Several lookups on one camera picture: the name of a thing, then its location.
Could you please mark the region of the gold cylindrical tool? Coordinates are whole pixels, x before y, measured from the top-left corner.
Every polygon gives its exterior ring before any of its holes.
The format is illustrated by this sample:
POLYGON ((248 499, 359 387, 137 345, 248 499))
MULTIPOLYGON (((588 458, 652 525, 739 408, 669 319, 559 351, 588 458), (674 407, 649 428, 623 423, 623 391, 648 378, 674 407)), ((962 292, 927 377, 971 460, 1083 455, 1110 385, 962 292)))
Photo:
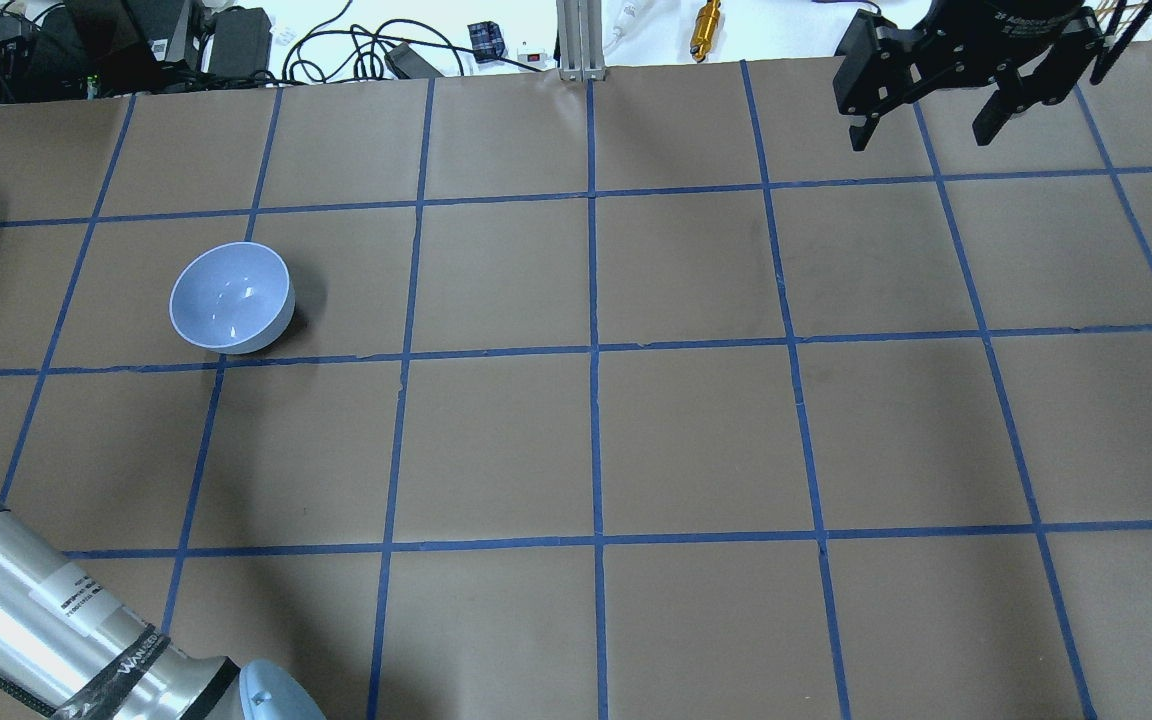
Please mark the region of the gold cylindrical tool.
POLYGON ((717 44, 718 28, 721 26, 721 1, 704 1, 696 14, 689 40, 689 55, 695 63, 703 63, 717 44))

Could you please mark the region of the aluminium frame post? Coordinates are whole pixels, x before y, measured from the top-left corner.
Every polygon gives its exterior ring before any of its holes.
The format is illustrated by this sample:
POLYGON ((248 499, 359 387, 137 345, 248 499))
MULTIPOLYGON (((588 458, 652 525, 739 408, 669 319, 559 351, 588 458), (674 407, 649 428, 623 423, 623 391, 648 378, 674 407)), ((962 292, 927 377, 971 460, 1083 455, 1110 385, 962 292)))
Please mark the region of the aluminium frame post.
POLYGON ((558 73, 564 81, 605 78, 602 1, 559 0, 558 73))

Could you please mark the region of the black power adapter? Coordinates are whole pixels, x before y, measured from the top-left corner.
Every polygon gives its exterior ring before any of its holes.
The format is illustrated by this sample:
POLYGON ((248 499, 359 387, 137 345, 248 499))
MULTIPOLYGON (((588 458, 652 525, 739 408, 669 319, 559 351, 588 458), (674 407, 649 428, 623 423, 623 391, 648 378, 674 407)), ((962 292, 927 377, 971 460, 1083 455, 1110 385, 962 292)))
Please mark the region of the black power adapter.
POLYGON ((416 53, 408 44, 389 46, 384 53, 385 65, 397 79, 435 79, 444 73, 435 69, 429 60, 416 53))

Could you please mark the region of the blue bowl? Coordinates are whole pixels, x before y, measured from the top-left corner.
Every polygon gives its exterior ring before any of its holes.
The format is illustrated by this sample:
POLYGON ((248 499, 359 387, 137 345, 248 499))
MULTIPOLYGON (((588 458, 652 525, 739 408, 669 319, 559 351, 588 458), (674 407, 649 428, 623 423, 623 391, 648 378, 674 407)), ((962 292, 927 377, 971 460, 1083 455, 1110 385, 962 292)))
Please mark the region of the blue bowl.
POLYGON ((168 314, 188 343, 247 355, 273 344, 291 324, 296 290, 282 255, 262 243, 223 243, 182 270, 168 314))

